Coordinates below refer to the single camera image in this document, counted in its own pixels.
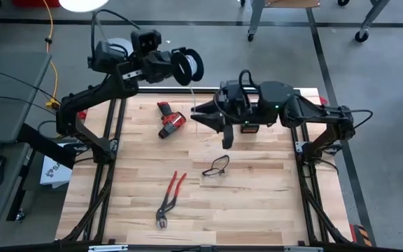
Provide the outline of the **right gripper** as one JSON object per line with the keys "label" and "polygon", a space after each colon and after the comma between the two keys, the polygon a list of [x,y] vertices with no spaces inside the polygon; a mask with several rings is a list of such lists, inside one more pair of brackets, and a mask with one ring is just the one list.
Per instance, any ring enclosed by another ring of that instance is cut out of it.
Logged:
{"label": "right gripper", "polygon": [[250,121],[253,110],[246,107],[242,101],[224,101],[221,103],[222,112],[213,100],[194,106],[190,109],[190,117],[217,133],[223,132],[222,148],[230,149],[234,141],[234,125],[244,123],[256,124]]}

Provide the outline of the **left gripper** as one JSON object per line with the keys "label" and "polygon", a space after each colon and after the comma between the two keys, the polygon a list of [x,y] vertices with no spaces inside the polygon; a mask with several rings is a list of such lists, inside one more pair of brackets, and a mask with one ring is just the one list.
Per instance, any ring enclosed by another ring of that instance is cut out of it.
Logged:
{"label": "left gripper", "polygon": [[173,66],[169,51],[155,54],[154,50],[148,52],[135,50],[120,65],[121,81],[158,83],[172,76]]}

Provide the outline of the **black cable spool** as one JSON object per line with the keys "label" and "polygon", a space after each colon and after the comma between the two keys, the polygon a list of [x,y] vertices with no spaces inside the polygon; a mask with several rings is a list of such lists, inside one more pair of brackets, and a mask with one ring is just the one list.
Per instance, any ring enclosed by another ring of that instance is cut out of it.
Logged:
{"label": "black cable spool", "polygon": [[173,76],[182,86],[187,86],[192,81],[198,82],[204,75],[202,58],[193,49],[173,49],[171,51],[171,63],[173,66]]}

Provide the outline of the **clear safety glasses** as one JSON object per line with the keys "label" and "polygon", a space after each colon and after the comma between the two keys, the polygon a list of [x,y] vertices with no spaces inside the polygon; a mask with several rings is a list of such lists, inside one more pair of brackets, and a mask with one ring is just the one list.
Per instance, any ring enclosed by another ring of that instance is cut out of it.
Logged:
{"label": "clear safety glasses", "polygon": [[211,167],[201,174],[202,176],[221,176],[225,173],[226,167],[228,166],[230,161],[229,155],[223,155],[212,161]]}

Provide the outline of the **red black drill battery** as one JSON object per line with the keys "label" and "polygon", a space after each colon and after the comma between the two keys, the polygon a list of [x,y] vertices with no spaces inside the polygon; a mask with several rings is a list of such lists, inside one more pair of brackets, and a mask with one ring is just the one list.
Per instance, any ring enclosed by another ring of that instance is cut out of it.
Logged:
{"label": "red black drill battery", "polygon": [[256,134],[258,133],[259,129],[260,129],[259,124],[244,123],[240,125],[240,132],[242,134]]}

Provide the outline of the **white floor lamp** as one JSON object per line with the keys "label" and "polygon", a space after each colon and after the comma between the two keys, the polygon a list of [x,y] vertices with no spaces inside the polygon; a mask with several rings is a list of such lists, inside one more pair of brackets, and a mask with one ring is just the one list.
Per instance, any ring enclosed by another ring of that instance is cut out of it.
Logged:
{"label": "white floor lamp", "polygon": [[104,6],[109,2],[109,0],[59,0],[59,4],[62,8],[73,12],[73,13],[91,13],[91,25],[92,28],[94,26],[98,26],[101,35],[103,36],[105,42],[109,44],[109,47],[117,50],[119,52],[123,52],[126,56],[130,56],[133,52],[132,43],[124,38],[107,38],[104,33],[104,29],[102,28],[101,21],[97,17],[99,13],[108,13],[111,15],[120,18],[125,21],[127,24],[132,25],[135,28],[139,28],[139,26],[122,16],[119,13],[116,13],[112,10],[104,8]]}

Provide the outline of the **wooden workbench on casters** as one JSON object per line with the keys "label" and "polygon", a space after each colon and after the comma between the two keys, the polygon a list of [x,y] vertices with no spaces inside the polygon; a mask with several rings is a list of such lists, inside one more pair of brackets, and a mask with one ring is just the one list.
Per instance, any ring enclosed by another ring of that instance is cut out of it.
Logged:
{"label": "wooden workbench on casters", "polygon": [[[320,0],[250,0],[251,17],[247,32],[249,42],[253,41],[261,20],[264,8],[317,8],[320,6]],[[372,8],[367,13],[364,21],[360,25],[360,30],[355,34],[354,39],[358,43],[363,43],[369,38],[369,28],[381,11],[386,7],[390,0],[370,0]]]}

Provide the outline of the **red crate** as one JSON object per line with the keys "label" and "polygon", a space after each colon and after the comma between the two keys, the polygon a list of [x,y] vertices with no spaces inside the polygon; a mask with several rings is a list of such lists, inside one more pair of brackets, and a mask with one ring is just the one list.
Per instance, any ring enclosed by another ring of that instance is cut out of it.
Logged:
{"label": "red crate", "polygon": [[21,8],[59,8],[59,0],[11,0],[12,4]]}

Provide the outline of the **white printed box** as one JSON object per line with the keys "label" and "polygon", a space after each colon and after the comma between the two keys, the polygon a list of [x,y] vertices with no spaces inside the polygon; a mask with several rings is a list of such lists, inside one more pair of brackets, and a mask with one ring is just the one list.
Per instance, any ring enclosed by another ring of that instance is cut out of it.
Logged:
{"label": "white printed box", "polygon": [[67,184],[71,180],[72,170],[54,161],[48,156],[44,156],[41,177],[39,183],[42,186],[58,188]]}

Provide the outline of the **orange black striped block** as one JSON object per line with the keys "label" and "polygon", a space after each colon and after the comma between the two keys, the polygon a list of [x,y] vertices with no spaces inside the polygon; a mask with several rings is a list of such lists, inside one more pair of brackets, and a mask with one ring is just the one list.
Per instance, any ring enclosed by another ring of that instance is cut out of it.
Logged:
{"label": "orange black striped block", "polygon": [[373,246],[373,241],[369,238],[368,232],[361,225],[350,224],[353,243],[361,246]]}

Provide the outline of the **black aluminium rig frame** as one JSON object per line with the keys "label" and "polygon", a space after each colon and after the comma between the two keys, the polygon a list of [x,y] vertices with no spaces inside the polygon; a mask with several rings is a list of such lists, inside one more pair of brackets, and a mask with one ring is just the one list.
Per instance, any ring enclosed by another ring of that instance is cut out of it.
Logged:
{"label": "black aluminium rig frame", "polygon": [[[140,245],[295,245],[308,239],[302,194],[288,128],[263,126],[257,134],[234,133],[225,151],[222,135],[192,120],[166,139],[157,135],[167,102],[188,115],[212,98],[204,90],[146,87],[127,101],[118,158],[108,200],[104,240]],[[228,154],[226,172],[202,176],[212,161]],[[176,206],[166,213],[167,229],[157,228],[174,172],[179,178]]]}

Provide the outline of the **red black cordless drill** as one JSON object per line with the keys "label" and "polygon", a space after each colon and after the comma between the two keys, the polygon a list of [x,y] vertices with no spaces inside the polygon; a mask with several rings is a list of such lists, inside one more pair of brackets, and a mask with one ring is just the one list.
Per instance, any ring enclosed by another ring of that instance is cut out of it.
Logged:
{"label": "red black cordless drill", "polygon": [[181,112],[173,112],[166,101],[157,102],[157,106],[162,113],[161,120],[163,124],[158,136],[161,139],[165,139],[186,123],[186,117]]}

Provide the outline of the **red-handled pliers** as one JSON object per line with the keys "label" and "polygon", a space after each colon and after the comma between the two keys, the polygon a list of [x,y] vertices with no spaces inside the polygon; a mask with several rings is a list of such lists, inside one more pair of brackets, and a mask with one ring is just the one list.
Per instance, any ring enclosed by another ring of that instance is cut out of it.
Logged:
{"label": "red-handled pliers", "polygon": [[167,229],[168,220],[166,217],[166,213],[171,211],[176,206],[176,201],[178,199],[178,195],[179,195],[179,192],[181,189],[181,184],[184,182],[184,180],[187,176],[187,174],[184,173],[179,178],[178,183],[176,184],[176,187],[174,188],[174,196],[172,197],[172,199],[169,199],[169,194],[174,187],[174,183],[176,182],[177,175],[178,175],[178,172],[175,171],[171,181],[169,182],[167,190],[165,192],[163,202],[155,214],[157,228],[160,230]]}

